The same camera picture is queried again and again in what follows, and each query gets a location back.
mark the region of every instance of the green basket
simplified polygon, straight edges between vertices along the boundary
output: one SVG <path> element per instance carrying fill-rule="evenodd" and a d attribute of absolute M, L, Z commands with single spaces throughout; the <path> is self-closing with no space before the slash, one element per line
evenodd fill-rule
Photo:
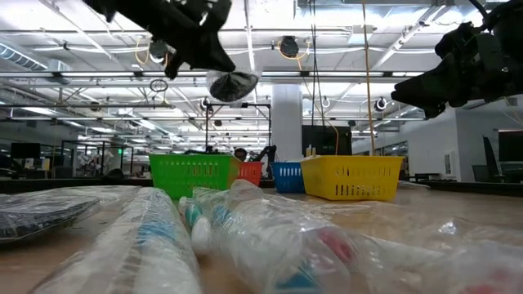
<path fill-rule="evenodd" d="M 150 154 L 154 187 L 173 200 L 192 197 L 194 187 L 229 189 L 240 161 L 231 155 Z"/>

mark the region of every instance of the plastic basket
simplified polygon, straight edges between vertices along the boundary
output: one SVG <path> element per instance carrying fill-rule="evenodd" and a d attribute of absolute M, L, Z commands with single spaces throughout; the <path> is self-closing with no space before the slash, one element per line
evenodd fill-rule
<path fill-rule="evenodd" d="M 396 196 L 402 157 L 320 156 L 302 161 L 308 194 L 329 200 L 389 201 Z"/>
<path fill-rule="evenodd" d="M 238 179 L 248 180 L 255 185 L 260 185 L 263 163 L 241 163 Z"/>
<path fill-rule="evenodd" d="M 271 163 L 278 193 L 305 193 L 300 163 Z"/>
<path fill-rule="evenodd" d="M 150 154 L 154 187 L 174 200 L 192 197 L 194 187 L 229 189 L 240 161 L 230 155 Z"/>

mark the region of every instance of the blue basket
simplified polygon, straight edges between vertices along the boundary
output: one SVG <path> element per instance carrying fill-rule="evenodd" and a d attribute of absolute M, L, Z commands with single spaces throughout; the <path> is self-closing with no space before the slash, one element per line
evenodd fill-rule
<path fill-rule="evenodd" d="M 300 163 L 271 163 L 278 193 L 305 193 Z"/>

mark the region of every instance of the desk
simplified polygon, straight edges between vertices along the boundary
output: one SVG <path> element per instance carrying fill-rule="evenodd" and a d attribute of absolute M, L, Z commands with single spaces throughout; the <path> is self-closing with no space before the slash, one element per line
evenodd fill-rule
<path fill-rule="evenodd" d="M 273 189 L 266 193 L 275 194 Z M 303 194 L 290 194 L 290 198 L 323 204 L 326 201 Z M 522 198 L 492 195 L 449 193 L 431 190 L 399 190 L 394 203 L 432 211 L 436 214 L 461 216 L 485 225 L 498 225 L 523 230 Z M 121 212 L 114 204 L 94 216 L 48 238 L 41 238 L 23 246 L 0 250 L 0 284 L 2 292 L 26 293 L 48 276 L 75 252 L 90 246 L 96 236 Z M 343 221 L 334 220 L 338 225 Z M 213 258 L 200 260 L 204 291 L 207 294 L 251 293 L 224 265 Z"/>

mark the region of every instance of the wooden table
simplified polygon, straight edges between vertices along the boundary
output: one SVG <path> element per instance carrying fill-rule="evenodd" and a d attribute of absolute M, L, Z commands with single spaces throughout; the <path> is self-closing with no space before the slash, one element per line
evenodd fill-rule
<path fill-rule="evenodd" d="M 302 194 L 289 194 L 289 198 L 311 204 L 347 204 L 326 202 Z M 434 212 L 438 216 L 459 216 L 483 225 L 523 230 L 523 198 L 493 195 L 456 194 L 425 189 L 400 189 L 396 204 L 413 210 Z M 24 246 L 0 249 L 0 285 L 5 293 L 26 293 L 48 276 L 75 252 L 88 247 L 96 236 L 120 213 L 118 207 L 106 210 L 84 220 L 71 229 L 65 229 L 48 238 Z M 343 220 L 334 221 L 343 225 Z M 200 260 L 205 293 L 247 294 L 250 291 L 219 261 Z"/>

